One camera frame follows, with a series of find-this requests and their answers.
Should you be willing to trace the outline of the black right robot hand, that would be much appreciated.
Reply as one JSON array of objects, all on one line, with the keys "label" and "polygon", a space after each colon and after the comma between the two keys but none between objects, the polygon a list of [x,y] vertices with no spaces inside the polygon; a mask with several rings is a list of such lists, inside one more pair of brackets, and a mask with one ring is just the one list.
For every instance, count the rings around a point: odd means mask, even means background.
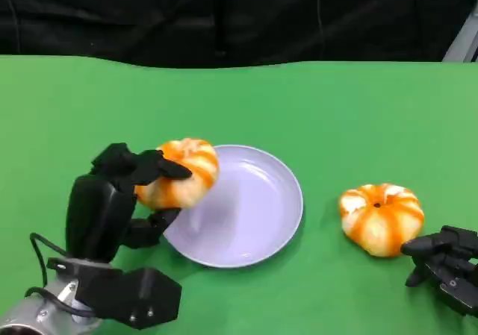
[{"label": "black right robot hand", "polygon": [[463,316],[477,317],[477,232],[444,226],[401,245],[415,265],[407,287],[430,281],[442,301]]}]

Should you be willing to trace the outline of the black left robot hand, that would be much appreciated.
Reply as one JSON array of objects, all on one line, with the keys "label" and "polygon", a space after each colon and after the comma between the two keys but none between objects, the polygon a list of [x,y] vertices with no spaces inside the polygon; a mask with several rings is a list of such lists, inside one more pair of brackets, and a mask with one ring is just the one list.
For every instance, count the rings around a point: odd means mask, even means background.
[{"label": "black left robot hand", "polygon": [[157,245],[180,209],[154,207],[148,218],[136,219],[135,188],[161,177],[172,181],[191,175],[189,169],[167,160],[160,151],[135,154],[125,143],[110,144],[72,186],[66,215],[68,255],[109,263],[122,245],[131,249]]}]

